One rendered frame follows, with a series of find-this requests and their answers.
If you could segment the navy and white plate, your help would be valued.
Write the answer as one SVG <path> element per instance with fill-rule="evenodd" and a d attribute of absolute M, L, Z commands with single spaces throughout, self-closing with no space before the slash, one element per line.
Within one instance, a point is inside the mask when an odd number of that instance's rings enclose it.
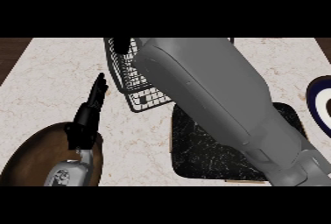
<path fill-rule="evenodd" d="M 331 138 L 331 75 L 310 81 L 306 89 L 306 104 L 315 122 Z"/>

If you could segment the brown wooden round board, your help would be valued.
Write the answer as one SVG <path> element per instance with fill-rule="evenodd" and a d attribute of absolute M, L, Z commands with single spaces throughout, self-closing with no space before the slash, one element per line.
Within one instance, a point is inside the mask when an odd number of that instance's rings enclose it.
<path fill-rule="evenodd" d="M 44 127 L 24 141 L 0 173 L 0 186 L 41 186 L 55 165 L 80 160 L 77 152 L 68 149 L 66 124 Z"/>

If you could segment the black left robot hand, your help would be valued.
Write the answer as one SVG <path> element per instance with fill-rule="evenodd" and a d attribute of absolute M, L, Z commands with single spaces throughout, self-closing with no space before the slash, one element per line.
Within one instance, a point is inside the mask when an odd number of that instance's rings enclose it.
<path fill-rule="evenodd" d="M 93 148 L 99 132 L 99 113 L 108 88 L 105 74 L 100 73 L 90 89 L 87 101 L 78 107 L 74 121 L 63 128 L 71 150 L 90 150 Z"/>

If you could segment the black marble tray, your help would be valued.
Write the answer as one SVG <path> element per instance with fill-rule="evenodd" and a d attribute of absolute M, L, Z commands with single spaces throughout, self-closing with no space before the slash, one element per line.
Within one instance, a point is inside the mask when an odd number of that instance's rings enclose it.
<path fill-rule="evenodd" d="M 171 168 L 188 179 L 266 181 L 242 153 L 216 142 L 179 106 L 171 113 Z"/>

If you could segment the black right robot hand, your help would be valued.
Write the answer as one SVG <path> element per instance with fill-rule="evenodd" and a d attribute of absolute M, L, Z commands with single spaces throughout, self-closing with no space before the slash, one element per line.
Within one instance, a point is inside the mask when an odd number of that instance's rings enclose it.
<path fill-rule="evenodd" d="M 114 38 L 114 51 L 117 54 L 127 54 L 130 50 L 130 38 Z"/>

